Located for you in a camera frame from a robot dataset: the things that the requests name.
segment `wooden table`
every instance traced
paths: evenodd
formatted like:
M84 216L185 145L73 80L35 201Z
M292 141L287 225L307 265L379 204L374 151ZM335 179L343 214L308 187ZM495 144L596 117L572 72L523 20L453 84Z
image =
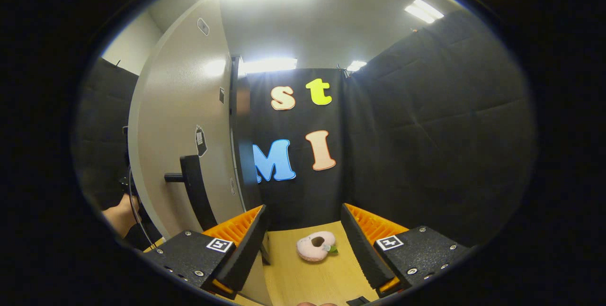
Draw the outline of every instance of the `wooden table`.
M319 262L301 259L296 242L316 231L331 231L338 254ZM274 306L296 306L299 302L321 305L331 302L347 306L360 296L378 299L370 288L353 254L340 221L295 230L270 231L268 242L271 265L264 265L267 289Z

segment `foam letter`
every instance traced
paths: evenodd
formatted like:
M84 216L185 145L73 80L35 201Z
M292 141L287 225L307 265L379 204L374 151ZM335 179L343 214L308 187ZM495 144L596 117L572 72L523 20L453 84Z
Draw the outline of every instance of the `foam letter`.
M330 157L329 145L326 144L327 131L315 131L305 136L308 142L312 144L313 158L316 161L312 168L316 171L329 169L337 164L336 160Z
M253 145L253 157L255 157L255 166L266 181L271 179L271 172L276 168L275 180L287 180L296 177L296 173L290 168L288 160L288 146L290 142L286 139L276 140L271 144L267 157L260 150L259 146ZM257 175L257 183L261 183L261 177Z
M286 86L274 87L271 90L271 107L275 110L291 109L294 107L294 98L291 96L294 93L293 89Z
M324 89L330 88L330 84L328 82L322 82L322 79L313 80L306 84L305 88L308 88L312 93L312 101L316 105L327 105L333 101L332 97L324 96Z

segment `blue letter m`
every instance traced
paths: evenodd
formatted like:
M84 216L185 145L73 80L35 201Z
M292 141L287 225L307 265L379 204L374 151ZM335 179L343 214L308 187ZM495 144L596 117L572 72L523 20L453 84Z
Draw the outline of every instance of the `blue letter m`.
M286 139L279 139L271 144L269 155L265 157L259 146L253 145L253 155L255 157L255 166L266 181L271 179L273 168L276 168L275 180L293 179L296 173L290 168L288 161L288 146L290 142ZM261 177L257 175L257 183L261 183Z

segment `plush toy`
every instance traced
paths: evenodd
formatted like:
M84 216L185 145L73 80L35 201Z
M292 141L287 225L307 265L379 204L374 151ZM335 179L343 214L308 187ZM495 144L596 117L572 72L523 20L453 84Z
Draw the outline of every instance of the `plush toy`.
M306 261L321 261L329 252L337 252L335 235L329 231L318 231L297 241L297 253Z

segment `cable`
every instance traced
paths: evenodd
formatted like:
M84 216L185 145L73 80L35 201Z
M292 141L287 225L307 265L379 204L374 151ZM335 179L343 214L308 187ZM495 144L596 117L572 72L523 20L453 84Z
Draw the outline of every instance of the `cable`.
M150 240L150 237L147 235L147 231L145 231L145 228L143 227L143 223L141 223L141 219L139 219L139 215L134 210L134 206L133 206L133 190L132 190L131 185L130 185L131 184L131 179L132 179L132 171L130 170L130 165L129 165L128 166L128 197L130 199L130 209L133 211L134 219L137 221L137 223L141 227L141 230L143 230L143 234L145 235L145 237L147 237L147 241L150 243L150 248L151 249L157 248L156 245L154 245L154 243L152 242L152 240Z

